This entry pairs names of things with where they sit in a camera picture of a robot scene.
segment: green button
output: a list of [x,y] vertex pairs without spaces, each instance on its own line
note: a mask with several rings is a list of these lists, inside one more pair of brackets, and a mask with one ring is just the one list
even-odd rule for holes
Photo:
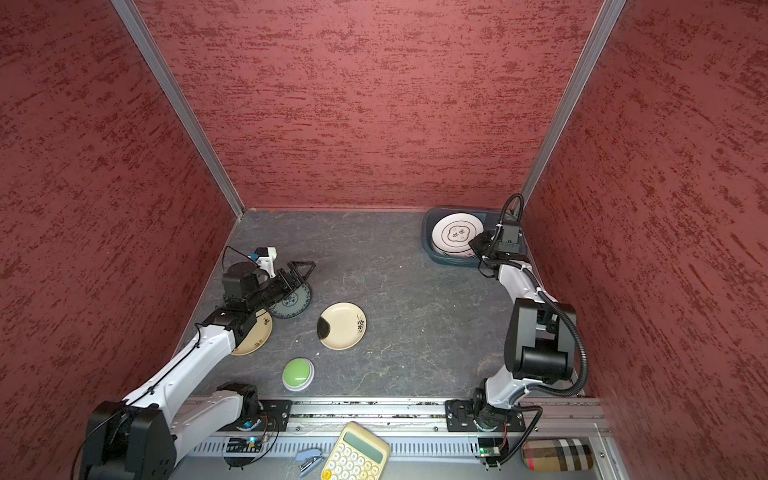
[[283,381],[288,386],[300,387],[310,378],[310,364],[305,359],[293,359],[283,370]]

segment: wire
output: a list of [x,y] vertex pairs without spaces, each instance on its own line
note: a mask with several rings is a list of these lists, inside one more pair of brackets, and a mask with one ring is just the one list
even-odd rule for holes
[[[150,395],[150,394],[153,394],[153,393],[154,393],[154,389],[155,389],[155,387],[157,387],[157,386],[160,384],[160,382],[162,382],[162,380],[163,380],[165,377],[167,377],[167,376],[168,376],[168,374],[169,374],[169,373],[171,373],[171,372],[172,372],[172,371],[173,371],[173,370],[174,370],[174,369],[175,369],[175,368],[176,368],[176,367],[177,367],[177,366],[178,366],[180,363],[182,363],[182,362],[184,361],[184,359],[186,359],[186,358],[187,358],[187,357],[188,357],[188,356],[189,356],[189,355],[190,355],[192,352],[194,352],[194,350],[195,350],[195,349],[197,349],[197,348],[200,348],[200,340],[201,340],[201,337],[202,337],[202,335],[203,335],[203,334],[202,334],[202,332],[200,331],[200,327],[202,326],[202,324],[201,324],[201,323],[195,323],[194,325],[195,325],[195,328],[197,328],[197,341],[195,342],[194,346],[193,346],[193,347],[190,349],[190,351],[189,351],[189,352],[187,352],[187,353],[186,353],[186,354],[185,354],[183,357],[181,357],[181,359],[180,359],[178,362],[176,362],[176,363],[174,364],[174,366],[170,367],[170,368],[168,369],[168,371],[167,371],[167,372],[165,372],[165,374],[163,374],[163,375],[162,375],[162,377],[160,377],[160,379],[159,379],[159,380],[157,380],[157,381],[154,383],[154,385],[152,385],[151,387],[149,387],[149,388],[147,389],[147,391],[146,391],[146,392],[144,392],[144,393],[142,393],[141,395],[139,395],[139,396],[138,396],[138,398],[136,398],[135,400],[133,400],[131,403],[128,403],[128,404],[126,404],[125,406],[123,406],[122,408],[120,408],[119,410],[117,410],[115,413],[113,413],[112,415],[110,415],[110,416],[109,416],[109,417],[108,417],[106,420],[104,420],[102,423],[100,423],[100,424],[96,425],[96,427],[95,427],[94,429],[92,429],[92,430],[91,430],[91,431],[90,431],[90,432],[89,432],[89,433],[88,433],[88,434],[85,436],[85,440],[83,440],[83,441],[82,441],[82,443],[81,443],[81,444],[80,444],[80,446],[78,447],[78,450],[77,450],[77,451],[74,453],[74,458],[72,459],[72,465],[71,465],[71,467],[70,467],[70,470],[69,470],[69,480],[74,480],[74,467],[75,467],[75,466],[77,465],[77,463],[78,463],[78,456],[80,455],[80,452],[82,451],[83,447],[85,446],[85,443],[88,441],[88,439],[91,437],[91,435],[93,435],[94,433],[96,433],[96,431],[97,431],[97,430],[99,430],[101,427],[103,427],[104,425],[106,425],[106,424],[107,424],[107,422],[109,422],[110,420],[112,420],[112,419],[113,419],[113,418],[114,418],[116,415],[120,415],[120,414],[122,414],[122,413],[126,413],[126,410],[125,410],[125,408],[126,408],[126,407],[132,406],[133,404],[135,404],[135,403],[136,403],[136,402],[138,402],[139,400],[143,399],[145,396],[147,396],[147,395]],[[117,435],[117,430],[115,430],[115,432],[114,432],[114,435],[113,435],[113,437],[112,437],[112,439],[113,439],[113,440],[114,440],[114,437],[115,437],[116,435]]]
[[504,441],[502,442],[502,446],[498,448],[499,451],[504,449],[504,445],[507,445],[507,422],[504,422]]
[[[571,333],[571,336],[574,338],[574,343],[576,344],[576,347],[579,351],[579,359],[581,361],[581,364],[579,366],[579,373],[578,373],[578,380],[576,380],[576,383],[574,383],[572,386],[570,386],[567,389],[554,389],[552,387],[548,387],[541,384],[534,384],[530,385],[528,387],[529,390],[538,390],[540,392],[548,393],[552,396],[559,396],[559,397],[567,397],[567,396],[574,396],[578,394],[583,388],[584,385],[587,384],[587,380],[589,379],[589,361],[587,359],[587,349],[584,347],[584,342],[581,340],[581,336],[578,334],[578,331],[576,330],[576,325],[574,325],[573,320],[571,320],[571,317],[568,316],[568,314],[560,308],[557,302],[555,302],[553,299],[547,295],[547,293],[541,288],[541,285],[538,282],[538,279],[533,274],[531,269],[525,268],[522,266],[521,263],[517,262],[510,262],[506,260],[483,260],[484,263],[488,265],[509,265],[513,266],[517,269],[519,269],[521,272],[523,272],[533,283],[534,288],[537,291],[537,294],[539,298],[541,298],[544,303],[549,306],[549,308],[553,309],[555,313],[558,314],[558,318],[563,322],[565,327],[568,329],[568,332]],[[517,400],[522,397],[525,394],[525,390],[521,390],[516,396],[510,398],[509,405],[514,405]]]
[[522,223],[523,221],[523,209],[525,208],[525,197],[523,197],[521,194],[512,194],[507,199],[507,201],[504,202],[502,211],[498,215],[498,222],[496,223],[496,233],[493,236],[493,241],[491,242],[491,248],[488,249],[489,252],[495,252],[496,247],[498,246],[498,242],[502,239],[502,231],[504,230],[504,215],[506,215],[507,210],[509,209],[509,206],[511,205],[512,201],[515,198],[517,198],[520,201],[520,212],[518,213],[518,223]]
[[[223,456],[223,454],[222,454],[222,458],[223,458],[223,459],[224,459],[224,461],[227,463],[227,465],[229,465],[229,466],[230,466],[230,468],[232,468],[233,466],[242,468],[242,467],[245,467],[245,466],[248,466],[248,465],[252,465],[252,464],[254,464],[254,463],[258,462],[259,460],[261,460],[262,458],[264,458],[264,457],[266,456],[266,454],[268,454],[269,452],[272,452],[272,448],[273,448],[273,447],[275,446],[275,444],[277,443],[277,439],[278,439],[278,437],[280,437],[280,424],[277,422],[277,419],[276,419],[275,417],[273,417],[273,418],[272,418],[272,420],[274,421],[274,424],[275,424],[275,429],[274,429],[274,431],[273,431],[273,433],[274,433],[274,436],[275,436],[275,439],[274,439],[274,441],[272,442],[272,444],[270,445],[270,447],[267,449],[267,451],[266,451],[266,452],[264,452],[263,454],[261,454],[261,456],[260,456],[260,457],[258,457],[258,458],[254,458],[254,459],[253,459],[253,460],[251,460],[250,462],[248,462],[248,463],[243,463],[242,465],[231,465],[231,464],[229,463],[229,460],[227,460],[227,457],[224,457],[224,456]],[[266,418],[266,421],[267,421],[267,424],[264,426],[264,434],[263,434],[263,435],[261,435],[261,439],[262,439],[262,442],[261,442],[261,444],[262,444],[262,445],[264,444],[264,440],[263,440],[263,439],[264,439],[264,436],[266,435],[266,428],[267,428],[267,426],[269,425],[269,421],[270,421],[270,417],[269,417],[269,416],[267,416],[267,418]]]
[[504,465],[510,458],[515,456],[515,453],[517,453],[520,450],[520,447],[523,446],[525,443],[525,440],[528,439],[528,436],[533,432],[533,430],[536,428],[536,424],[538,423],[538,420],[541,418],[541,414],[544,412],[544,409],[538,405],[532,405],[532,406],[517,406],[515,407],[516,410],[520,410],[521,412],[536,412],[536,416],[531,420],[531,423],[528,424],[528,427],[525,429],[525,432],[523,432],[523,435],[520,437],[518,442],[515,444],[515,447],[513,449],[509,450],[509,454],[504,457],[501,461],[499,461],[499,465]]
[[243,252],[241,252],[239,250],[235,250],[234,248],[232,248],[229,245],[227,245],[226,247],[224,247],[224,252],[222,252],[222,254],[221,254],[221,271],[222,272],[224,271],[224,257],[227,256],[227,250],[232,250],[234,253],[238,253],[238,254],[242,255],[243,257],[246,257],[248,260],[250,260],[251,263],[253,263],[253,265],[259,266],[259,264],[256,263],[256,261],[253,260],[249,255],[246,255],[245,253],[243,253]]
[[496,278],[496,275],[494,275],[493,273],[491,273],[490,275],[486,275],[485,273],[483,273],[483,271],[482,271],[482,270],[480,270],[480,266],[481,266],[483,263],[485,263],[485,262],[483,261],[483,259],[480,259],[480,261],[478,262],[478,272],[480,272],[480,274],[481,274],[481,275],[483,275],[485,278]]

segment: stack of plates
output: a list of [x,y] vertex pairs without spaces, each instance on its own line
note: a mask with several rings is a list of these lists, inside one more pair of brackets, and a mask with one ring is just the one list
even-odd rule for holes
[[474,257],[469,241],[482,232],[482,222],[474,215],[448,215],[432,229],[432,249],[447,257]]

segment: red textured wall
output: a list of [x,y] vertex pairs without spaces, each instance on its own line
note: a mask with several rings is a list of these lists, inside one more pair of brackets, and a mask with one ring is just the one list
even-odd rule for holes
[[233,224],[107,0],[0,5],[0,472],[68,478],[170,358]]
[[601,0],[138,0],[248,207],[498,208]]
[[630,0],[526,209],[633,480],[768,476],[766,20]]

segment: cream plate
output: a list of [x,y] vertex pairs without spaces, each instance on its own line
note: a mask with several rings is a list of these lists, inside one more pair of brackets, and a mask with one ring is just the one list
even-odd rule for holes
[[366,334],[366,314],[354,303],[334,303],[320,314],[317,336],[332,350],[355,346]]
[[236,349],[232,350],[231,355],[248,355],[255,352],[260,346],[270,338],[272,333],[272,316],[266,310],[259,310],[256,323],[250,329],[248,335],[240,342]]

